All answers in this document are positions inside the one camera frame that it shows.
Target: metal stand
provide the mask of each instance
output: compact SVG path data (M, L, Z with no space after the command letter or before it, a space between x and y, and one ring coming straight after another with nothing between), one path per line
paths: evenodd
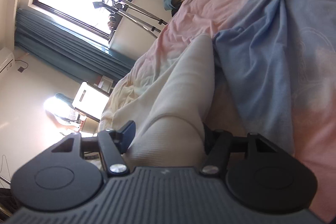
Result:
M8 185L11 184L11 182L9 180L6 180L4 177L0 176L0 179L4 182L6 182Z
M139 19L138 17L131 15L130 13L125 12L124 10L122 10L124 8L124 6L127 7L131 7L131 9L145 15L148 16L154 20L157 20L159 22L159 25L163 24L163 25L167 25L167 22L165 22L163 19L158 18L157 16L147 12L145 9L133 4L132 2L129 2L127 0L117 0L118 2L116 2L116 0L112 0L112 6L108 5L105 3L105 0L101 0L101 1L97 1L97 2L93 2L93 6L95 7L95 9L97 8L105 8L107 9L109 12L111 12L112 14L118 14L121 15L122 17L125 17L127 19L129 19L130 21L132 21L133 23L135 23L136 25L138 25L139 27L141 27L142 29L144 29L146 32L148 32L151 36L157 38L157 36L153 33L153 32L157 32L160 33L161 30L159 30L158 28L156 28L155 26Z

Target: air conditioner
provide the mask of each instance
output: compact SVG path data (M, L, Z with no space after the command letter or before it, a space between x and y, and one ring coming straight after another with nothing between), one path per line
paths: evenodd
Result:
M0 80L5 76L5 74L14 67L14 54L7 48L0 50Z

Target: metal screw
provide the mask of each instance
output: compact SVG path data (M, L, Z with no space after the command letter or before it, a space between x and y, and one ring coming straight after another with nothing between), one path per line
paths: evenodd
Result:
M218 167L214 165L207 165L202 169L202 173L207 175L214 175L217 174L218 172L219 172Z
M110 166L110 171L113 173L122 173L127 170L127 166L124 164L113 164Z

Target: curtain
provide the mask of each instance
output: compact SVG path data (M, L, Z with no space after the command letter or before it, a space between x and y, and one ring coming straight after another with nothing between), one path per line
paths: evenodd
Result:
M81 83L123 78L135 61L28 10L16 12L15 45Z

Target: black cable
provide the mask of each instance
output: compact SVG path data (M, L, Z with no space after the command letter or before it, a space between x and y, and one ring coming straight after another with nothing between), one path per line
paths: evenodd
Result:
M26 63L26 64L27 64L27 67L26 67L25 69L28 69L28 67L29 67L29 64L28 64L27 62L25 62L25 61L22 61L22 60L19 60L19 59L18 59L18 60L15 60L15 62L16 62L16 61L21 61L21 62L23 62L23 63Z
M4 158L5 158L6 165L7 165L7 170L8 170L8 174L9 174L9 179L11 180L12 177L11 177L11 173L9 172L8 161L7 161L7 157L6 157L6 155L2 155L0 173L1 173L1 171L2 171L2 167L3 167L3 159L4 159Z

